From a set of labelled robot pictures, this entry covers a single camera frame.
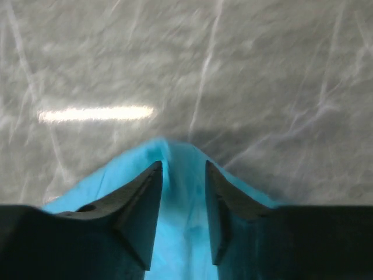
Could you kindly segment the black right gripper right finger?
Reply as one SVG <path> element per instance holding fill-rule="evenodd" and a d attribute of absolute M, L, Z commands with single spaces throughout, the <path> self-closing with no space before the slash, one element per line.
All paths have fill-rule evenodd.
<path fill-rule="evenodd" d="M 269 207 L 206 162 L 212 262 L 219 279 L 371 279 L 372 207 Z"/>

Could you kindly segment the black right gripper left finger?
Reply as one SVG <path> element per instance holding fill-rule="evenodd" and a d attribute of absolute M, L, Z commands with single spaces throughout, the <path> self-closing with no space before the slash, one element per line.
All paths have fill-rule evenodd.
<path fill-rule="evenodd" d="M 1 206 L 2 279 L 143 279 L 150 269 L 162 163 L 74 212 Z"/>

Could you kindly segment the teal t shirt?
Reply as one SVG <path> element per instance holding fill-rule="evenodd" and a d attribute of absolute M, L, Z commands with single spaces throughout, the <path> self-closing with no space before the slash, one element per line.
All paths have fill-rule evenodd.
<path fill-rule="evenodd" d="M 134 180 L 156 161 L 163 189 L 151 268 L 146 279 L 217 279 L 205 203 L 208 156 L 197 147 L 157 138 L 125 151 L 44 205 L 49 213 L 76 211 Z"/>

